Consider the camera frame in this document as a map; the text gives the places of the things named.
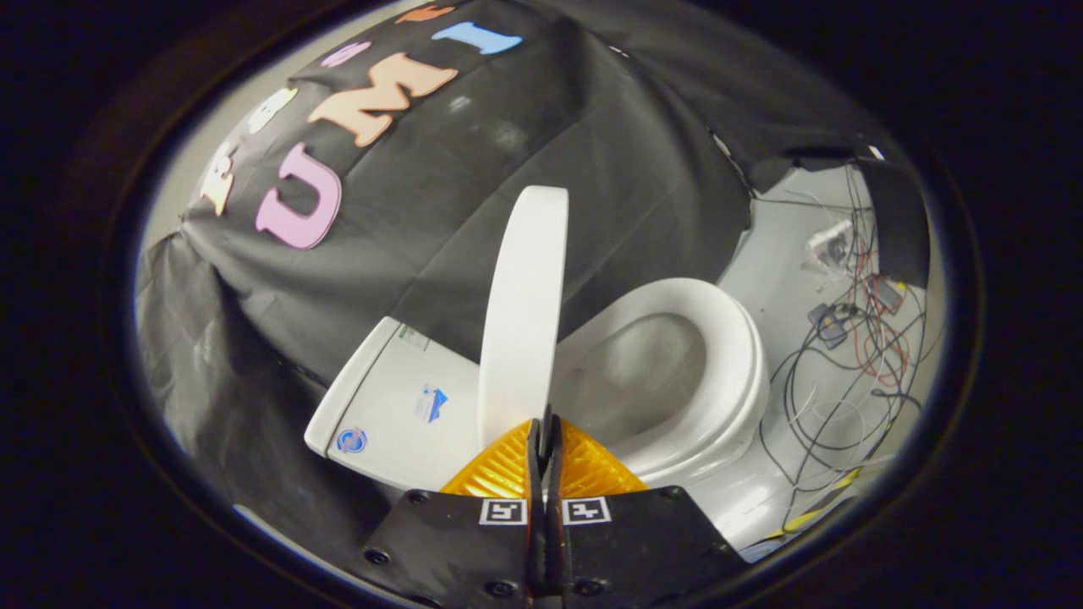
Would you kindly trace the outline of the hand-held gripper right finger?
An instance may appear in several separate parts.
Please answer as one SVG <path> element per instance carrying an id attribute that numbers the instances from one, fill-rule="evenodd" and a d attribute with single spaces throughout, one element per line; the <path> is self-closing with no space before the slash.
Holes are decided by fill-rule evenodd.
<path id="1" fill-rule="evenodd" d="M 564 608 L 660 608 L 746 560 L 682 485 L 647 485 L 592 436 L 552 420 L 544 589 Z"/>

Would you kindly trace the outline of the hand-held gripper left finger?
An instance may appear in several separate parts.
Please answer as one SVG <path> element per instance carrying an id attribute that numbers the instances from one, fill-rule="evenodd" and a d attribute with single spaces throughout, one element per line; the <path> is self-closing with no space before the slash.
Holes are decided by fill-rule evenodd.
<path id="1" fill-rule="evenodd" d="M 443 489 L 413 489 L 364 547 L 364 578 L 438 608 L 530 608 L 544 578 L 539 424 L 503 433 Z"/>

